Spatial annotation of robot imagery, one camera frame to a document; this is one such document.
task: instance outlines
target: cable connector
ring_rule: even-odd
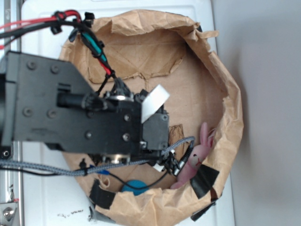
[[[193,150],[193,147],[190,145],[190,146],[187,148],[187,150],[186,150],[185,154],[183,155],[183,157],[180,159],[179,164],[177,165],[177,167],[175,167],[175,168],[173,169],[173,175],[174,175],[174,176],[178,176],[179,173],[181,172],[181,170],[184,168],[186,162],[187,162],[188,159],[189,159],[189,156],[190,156],[191,153],[192,153],[192,150]]]

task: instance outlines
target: plush toy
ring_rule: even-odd
[[[178,182],[174,183],[170,187],[171,189],[177,189],[181,187],[196,175],[203,160],[207,157],[207,155],[210,152],[210,149],[213,144],[214,135],[215,130],[213,130],[211,135],[209,135],[208,124],[204,122],[201,126],[201,131],[199,135],[201,144],[193,148],[193,151],[190,154],[188,161],[186,162],[186,164],[184,165],[183,169],[177,177]]]

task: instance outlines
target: red wire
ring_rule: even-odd
[[[98,61],[100,62],[100,65],[104,68],[105,72],[107,72],[108,75],[111,75],[110,69],[107,68],[107,67],[100,61],[100,59],[98,59]]]
[[[77,11],[67,10],[64,13],[65,13],[66,17],[76,16],[77,22],[78,23],[81,22],[80,14]],[[61,19],[64,19],[64,14],[60,13],[59,17]],[[23,24],[23,23],[37,24],[37,23],[50,22],[50,21],[56,21],[56,20],[57,20],[56,16],[47,17],[47,18],[30,19],[30,20],[19,20],[19,21],[11,22],[11,23],[5,24],[3,26],[0,26],[0,30],[3,29],[3,28],[6,28],[6,27],[10,27],[12,25],[16,25],[16,24]]]

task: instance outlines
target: brown paper bag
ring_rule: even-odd
[[[214,146],[197,175],[183,187],[170,190],[176,181],[166,177],[152,189],[134,196],[118,192],[122,184],[97,174],[76,178],[99,213],[128,226],[171,226],[208,207],[218,199],[235,159],[242,137],[243,120],[240,90],[207,38],[217,31],[200,32],[199,23],[188,17],[149,10],[133,10],[94,21],[92,30],[105,44],[104,51],[116,75],[133,92],[152,90],[161,84],[171,95],[165,104],[170,116],[170,143],[195,136],[199,143],[202,122],[216,128]],[[67,41],[60,55],[71,61],[97,90],[105,71],[79,37]],[[176,152],[181,157],[184,147]],[[86,154],[64,154],[72,170],[79,168]],[[146,184],[161,177],[144,164],[112,169],[125,181]]]

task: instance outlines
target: blue object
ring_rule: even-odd
[[[145,187],[147,186],[144,182],[140,181],[140,180],[130,180],[127,182],[129,185],[133,186],[133,187]],[[133,192],[134,195],[140,195],[143,192],[147,191],[149,188],[145,188],[145,189],[133,189],[127,185],[124,185],[121,189],[122,192]]]
[[[98,171],[97,173],[98,174],[104,174],[104,175],[109,175],[110,174],[110,172],[105,170],[105,169],[103,169],[101,171]]]
[[[92,39],[92,37],[91,37],[89,34],[83,32],[82,35],[90,42],[90,44],[91,44],[91,45],[93,46],[93,48],[97,51],[98,54],[101,54],[101,53],[102,53],[101,49],[97,46],[97,44],[95,43],[95,41]],[[107,59],[105,58],[105,56],[104,56],[103,54],[102,54],[100,57],[101,57],[104,61],[107,61]]]

